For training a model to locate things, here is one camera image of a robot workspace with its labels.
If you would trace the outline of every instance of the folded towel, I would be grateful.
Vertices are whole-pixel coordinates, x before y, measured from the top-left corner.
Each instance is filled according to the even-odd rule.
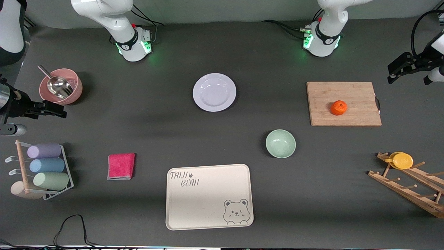
[[[108,156],[107,180],[131,180],[135,156],[135,153],[118,153]]]

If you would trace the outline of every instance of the yellow mug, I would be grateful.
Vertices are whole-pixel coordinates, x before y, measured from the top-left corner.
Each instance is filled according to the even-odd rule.
[[[395,169],[409,169],[413,166],[413,158],[403,152],[394,152],[384,161]]]

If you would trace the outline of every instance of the orange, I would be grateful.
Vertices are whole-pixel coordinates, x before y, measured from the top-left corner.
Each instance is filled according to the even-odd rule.
[[[335,116],[340,116],[347,111],[347,104],[344,101],[336,101],[331,107],[330,111]]]

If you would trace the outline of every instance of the bear drawing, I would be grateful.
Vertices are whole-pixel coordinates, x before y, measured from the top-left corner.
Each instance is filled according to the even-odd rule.
[[[247,221],[250,219],[250,212],[247,208],[248,201],[246,199],[242,199],[239,202],[226,200],[224,205],[225,214],[223,219],[227,222],[227,225],[247,224]]]

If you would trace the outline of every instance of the tabletop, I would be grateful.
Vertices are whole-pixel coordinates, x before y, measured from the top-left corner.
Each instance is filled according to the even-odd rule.
[[[239,248],[443,249],[437,219],[366,175],[385,165],[377,152],[403,151],[430,173],[442,171],[444,86],[425,86],[426,72],[387,83],[387,65],[410,50],[416,18],[351,20],[339,47],[325,58],[270,23],[209,23],[158,28],[153,53],[125,61],[104,28],[32,30],[15,87],[40,101],[37,68],[69,68],[83,82],[67,118],[14,118],[30,144],[64,145],[75,187],[48,201],[14,196],[17,166],[0,169],[0,238],[46,245],[72,214],[85,218],[88,238],[104,245]],[[425,19],[422,50],[440,30]],[[195,82],[223,73],[237,86],[234,104],[209,113],[193,101]],[[381,127],[313,127],[306,82],[370,81],[381,101]],[[286,159],[270,156],[265,137],[290,131],[297,142]],[[16,154],[2,137],[0,158]],[[107,181],[107,157],[136,153],[130,181]],[[254,222],[249,227],[170,231],[165,225],[171,168],[246,164]],[[401,184],[412,179],[399,172]],[[59,244],[83,244],[80,221],[68,221]]]

